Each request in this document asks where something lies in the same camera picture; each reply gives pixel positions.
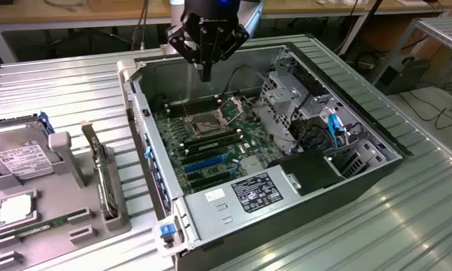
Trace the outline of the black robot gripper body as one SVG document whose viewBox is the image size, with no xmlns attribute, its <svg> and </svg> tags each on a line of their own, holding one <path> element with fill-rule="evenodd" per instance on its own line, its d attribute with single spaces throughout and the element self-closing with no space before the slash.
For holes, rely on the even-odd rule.
<svg viewBox="0 0 452 271">
<path fill-rule="evenodd" d="M 180 18 L 185 32 L 200 30 L 202 23 L 224 23 L 226 31 L 241 31 L 244 26 L 238 22 L 240 1 L 184 1 L 184 11 Z"/>
</svg>

